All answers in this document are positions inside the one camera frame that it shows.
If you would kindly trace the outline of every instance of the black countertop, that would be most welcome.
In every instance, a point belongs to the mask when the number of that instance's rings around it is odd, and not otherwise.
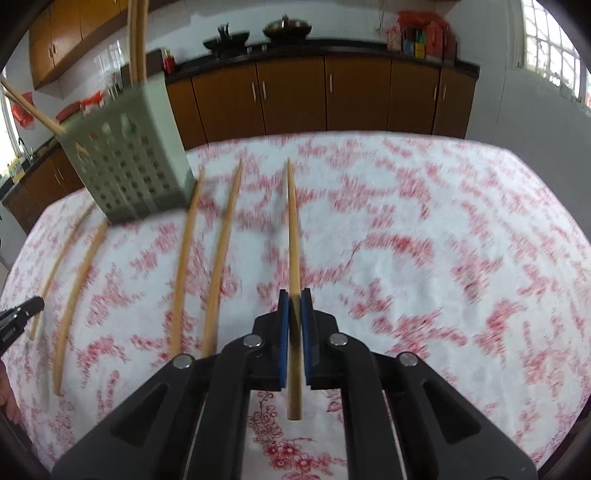
[[[0,185],[0,202],[6,203],[11,194],[21,188],[21,183],[33,173],[43,161],[48,158],[58,148],[61,148],[60,144],[55,137],[51,137],[47,142],[40,146],[35,153],[33,158],[22,162],[22,169],[25,171],[23,178],[16,185],[12,181],[12,178],[7,178],[4,183]]]
[[[287,45],[258,43],[248,45],[242,50],[224,53],[220,56],[211,54],[197,57],[196,59],[179,63],[176,72],[166,77],[166,83],[174,83],[193,75],[211,72],[212,70],[241,63],[290,57],[322,56],[326,54],[380,56],[393,60],[432,65],[437,68],[441,66],[455,68],[476,80],[480,76],[480,67],[466,61],[457,60],[455,65],[448,66],[441,62],[404,57],[398,53],[388,51],[386,44],[383,42],[318,38]]]

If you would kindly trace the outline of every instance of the upper cabinet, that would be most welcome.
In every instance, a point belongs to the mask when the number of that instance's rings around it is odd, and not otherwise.
[[[121,0],[80,0],[80,30],[82,38],[87,38],[102,25],[127,8],[120,5]]]
[[[31,25],[29,30],[29,56],[31,58],[33,84],[39,85],[54,67],[49,10],[43,11]]]
[[[53,63],[58,65],[82,41],[78,0],[56,0],[49,12]]]
[[[178,0],[151,0],[150,10]],[[54,0],[29,33],[33,86],[57,80],[86,52],[126,24],[128,0]]]

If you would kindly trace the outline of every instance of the table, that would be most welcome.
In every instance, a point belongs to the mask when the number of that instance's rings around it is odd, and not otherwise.
[[[187,270],[183,349],[199,357],[209,273],[232,170],[244,162],[220,301],[219,348],[248,333],[288,286],[285,161],[295,164],[301,276],[314,306],[376,352],[413,351],[540,466],[591,393],[591,246],[544,183],[495,147],[383,133],[287,135],[188,153],[207,168]],[[81,190],[51,205],[0,306],[38,294]],[[52,391],[57,325],[98,229],[82,223],[47,296],[35,341],[5,355],[24,425],[51,465],[168,361],[173,279],[186,212],[109,228],[81,292]],[[245,479],[346,478],[338,391],[253,393]]]

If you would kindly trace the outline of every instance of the kitchen cabinet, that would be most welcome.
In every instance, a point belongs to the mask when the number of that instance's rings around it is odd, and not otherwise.
[[[41,216],[41,210],[33,196],[23,185],[15,187],[6,202],[6,207],[17,219],[17,222],[29,234]]]
[[[24,185],[41,211],[65,196],[60,178],[49,158],[24,180]]]
[[[121,0],[80,0],[80,30],[82,39],[121,13]]]
[[[57,173],[57,177],[54,177],[62,187],[62,197],[84,188],[82,180],[76,173],[76,170],[74,170],[70,160],[68,160],[66,153],[61,148],[58,148],[55,153],[52,153],[48,161],[51,161],[54,172]]]
[[[184,149],[207,143],[191,79],[171,83],[166,89]]]
[[[438,91],[438,68],[393,61],[388,130],[430,135]]]
[[[56,0],[49,11],[53,63],[57,66],[82,41],[78,0]]]
[[[41,12],[29,30],[29,57],[33,84],[38,85],[53,70],[49,10]]]
[[[328,130],[386,130],[390,59],[326,57]]]
[[[452,69],[442,69],[433,135],[466,138],[476,80]]]
[[[324,58],[262,61],[256,70],[267,135],[326,130]]]
[[[254,64],[193,77],[208,142],[265,134]]]

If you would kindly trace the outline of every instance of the wooden chopstick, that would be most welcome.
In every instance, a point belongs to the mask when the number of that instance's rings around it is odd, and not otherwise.
[[[129,79],[131,85],[138,83],[137,18],[137,0],[129,0],[127,5],[127,33],[129,35]]]
[[[135,48],[137,49],[137,77],[138,82],[145,82],[148,79],[146,70],[146,27],[148,23],[149,0],[138,1],[137,17],[137,40]]]
[[[222,288],[222,271],[226,263],[230,233],[232,232],[232,217],[234,216],[234,210],[236,210],[236,201],[242,182],[242,169],[243,164],[240,162],[232,180],[232,190],[230,191],[230,197],[226,205],[222,231],[217,243],[216,259],[213,264],[212,277],[209,283],[209,297],[207,298],[207,306],[205,308],[205,325],[203,329],[203,345],[201,348],[202,358],[213,355],[217,349],[217,317],[219,314],[220,290]]]
[[[183,335],[183,310],[185,280],[187,278],[187,262],[189,261],[189,252],[191,250],[191,240],[193,239],[193,230],[195,230],[195,214],[199,205],[199,197],[203,182],[205,181],[205,167],[199,169],[199,178],[193,190],[191,205],[187,214],[187,222],[183,233],[183,243],[181,244],[181,253],[178,256],[177,278],[174,283],[173,296],[173,321],[170,326],[170,356],[171,358],[181,353],[181,337]]]
[[[59,327],[59,337],[56,346],[56,359],[53,364],[53,393],[55,393],[55,395],[61,395],[61,378],[64,372],[64,357],[66,355],[66,343],[68,339],[68,334],[70,333],[72,317],[74,316],[76,304],[78,303],[80,290],[82,289],[82,285],[86,278],[86,274],[88,273],[88,269],[90,268],[92,260],[94,259],[97,250],[99,249],[101,243],[105,238],[105,233],[107,231],[108,226],[109,223],[107,219],[103,220],[103,222],[100,224],[99,230],[95,234],[95,237],[92,239],[92,243],[90,244],[90,247],[86,252],[84,260],[82,261],[82,265],[80,266],[78,273],[76,274],[74,286],[72,287],[70,297],[68,298],[68,302],[66,303],[66,310],[64,312],[63,318],[61,319]]]
[[[89,214],[91,213],[92,209],[95,206],[96,206],[96,203],[95,202],[92,202],[88,206],[88,208],[84,211],[84,213],[82,214],[82,216],[80,218],[78,218],[78,220],[76,221],[76,223],[74,223],[74,228],[70,232],[70,236],[68,236],[68,238],[66,240],[66,243],[61,248],[60,254],[57,257],[56,262],[53,264],[53,267],[51,268],[51,271],[49,272],[49,277],[47,277],[47,280],[45,281],[45,285],[43,286],[43,291],[41,293],[41,298],[43,300],[47,301],[47,293],[49,292],[49,289],[50,289],[51,284],[53,282],[53,277],[56,276],[57,269],[60,266],[60,263],[61,263],[62,259],[64,258],[65,254],[68,252],[68,250],[70,249],[70,247],[72,245],[72,242],[74,240],[74,237],[76,236],[76,232],[78,230],[78,227],[89,216]],[[34,340],[35,339],[35,335],[37,333],[37,325],[39,324],[39,318],[41,317],[41,313],[42,312],[37,313],[37,315],[35,315],[35,317],[33,318],[33,325],[31,327],[31,332],[29,334],[29,338],[31,340]]]
[[[33,107],[29,102],[27,102],[26,98],[23,97],[20,93],[18,93],[4,78],[4,76],[0,76],[0,83],[4,85],[4,88],[7,90],[5,94],[10,100],[13,102],[19,103],[27,112],[29,112],[32,116],[34,116],[37,120],[39,120],[47,129],[53,132],[54,135],[63,135],[66,133],[66,129],[63,128],[57,122],[54,122],[51,118],[49,118],[46,114],[38,110],[37,108]]]
[[[298,225],[296,180],[291,161],[287,159],[287,203],[290,230],[290,299],[294,306],[294,318],[290,319],[290,353],[288,372],[288,408],[289,420],[301,420],[301,363],[303,358],[301,346],[300,319],[300,229]]]

